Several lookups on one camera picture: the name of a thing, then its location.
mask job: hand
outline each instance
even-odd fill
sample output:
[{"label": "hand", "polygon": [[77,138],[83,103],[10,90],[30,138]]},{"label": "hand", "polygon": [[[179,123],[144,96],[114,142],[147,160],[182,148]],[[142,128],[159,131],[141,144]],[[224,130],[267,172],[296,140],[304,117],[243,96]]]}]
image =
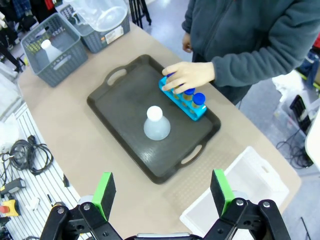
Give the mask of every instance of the hand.
[{"label": "hand", "polygon": [[185,33],[182,39],[182,49],[187,53],[192,53],[190,34]]},{"label": "hand", "polygon": [[215,79],[215,69],[212,62],[179,62],[166,67],[163,75],[174,73],[166,80],[163,91],[170,91],[173,88],[175,94],[183,93],[188,89],[200,87]]}]

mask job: hoodie sleeve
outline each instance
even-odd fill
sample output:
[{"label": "hoodie sleeve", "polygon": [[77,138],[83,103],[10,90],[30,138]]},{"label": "hoodie sleeve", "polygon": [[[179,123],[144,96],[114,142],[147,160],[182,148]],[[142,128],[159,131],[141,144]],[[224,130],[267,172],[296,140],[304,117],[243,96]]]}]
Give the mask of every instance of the hoodie sleeve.
[{"label": "hoodie sleeve", "polygon": [[190,34],[191,32],[191,24],[192,24],[192,13],[194,11],[196,0],[190,0],[188,9],[185,13],[185,21],[182,23],[182,28],[186,33]]},{"label": "hoodie sleeve", "polygon": [[302,63],[319,34],[319,13],[319,0],[295,1],[269,31],[269,46],[212,59],[215,84],[242,87],[291,72]]}]

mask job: tray handle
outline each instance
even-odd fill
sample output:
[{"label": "tray handle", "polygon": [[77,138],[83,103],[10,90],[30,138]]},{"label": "tray handle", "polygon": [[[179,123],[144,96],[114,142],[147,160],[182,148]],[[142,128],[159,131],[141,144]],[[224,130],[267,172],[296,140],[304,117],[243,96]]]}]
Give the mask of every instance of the tray handle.
[{"label": "tray handle", "polygon": [[[137,65],[137,64],[130,64],[130,63],[129,63],[128,65],[116,67],[116,68],[113,69],[111,72],[109,72],[109,74],[105,77],[103,83],[106,84],[106,85],[108,85],[108,86],[111,86],[111,85],[108,84],[108,81],[109,81],[109,79],[110,79],[114,74],[116,74],[117,72],[119,72],[119,71],[121,71],[121,70],[125,70],[125,71],[126,71],[126,74],[128,74],[129,72],[131,72],[133,69],[135,69],[135,68],[137,67],[136,65]],[[118,77],[118,78],[114,81],[113,84],[115,84],[115,82],[116,82],[118,79],[120,79],[121,77],[123,77],[123,76]]]},{"label": "tray handle", "polygon": [[187,161],[186,163],[179,162],[177,164],[177,168],[178,169],[185,168],[185,167],[189,166],[190,164],[192,164],[195,160],[197,160],[200,157],[200,155],[204,152],[204,150],[205,150],[205,148],[207,146],[207,141],[203,140],[198,146],[201,146],[201,148],[196,153],[196,155],[193,158],[191,158],[189,161]]}]

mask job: plastic flask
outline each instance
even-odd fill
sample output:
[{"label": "plastic flask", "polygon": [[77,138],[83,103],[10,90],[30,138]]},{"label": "plastic flask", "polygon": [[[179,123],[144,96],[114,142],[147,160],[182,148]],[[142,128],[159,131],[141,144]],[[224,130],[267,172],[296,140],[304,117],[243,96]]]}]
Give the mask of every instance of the plastic flask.
[{"label": "plastic flask", "polygon": [[151,106],[146,116],[147,119],[143,126],[145,135],[154,141],[165,139],[170,133],[171,126],[169,120],[163,116],[162,109],[158,106]]},{"label": "plastic flask", "polygon": [[46,55],[48,56],[49,62],[52,63],[57,57],[59,57],[63,52],[52,46],[49,39],[44,40],[41,43],[41,48],[45,50]]},{"label": "plastic flask", "polygon": [[119,26],[128,14],[124,0],[63,0],[94,30],[106,32]]}]

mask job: gray plastic basket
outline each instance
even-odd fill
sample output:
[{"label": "gray plastic basket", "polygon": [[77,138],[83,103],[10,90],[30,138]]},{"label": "gray plastic basket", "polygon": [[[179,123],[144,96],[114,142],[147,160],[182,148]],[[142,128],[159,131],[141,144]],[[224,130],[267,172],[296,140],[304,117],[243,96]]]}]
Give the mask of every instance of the gray plastic basket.
[{"label": "gray plastic basket", "polygon": [[[51,44],[63,54],[49,62],[41,43],[49,39]],[[55,87],[87,59],[87,53],[80,36],[71,24],[58,13],[48,17],[29,32],[21,41],[28,62],[37,76]]]},{"label": "gray plastic basket", "polygon": [[64,7],[60,14],[64,16],[75,28],[76,32],[81,36],[82,43],[90,50],[92,53],[98,53],[102,49],[106,48],[111,42],[107,42],[106,35],[111,34],[111,32],[120,26],[122,27],[121,31],[123,35],[130,31],[130,24],[129,24],[129,15],[127,14],[122,23],[115,28],[111,29],[110,31],[95,31],[92,27],[87,24],[77,25],[77,20],[75,19],[76,16],[73,16],[75,13],[73,7],[68,5]]}]

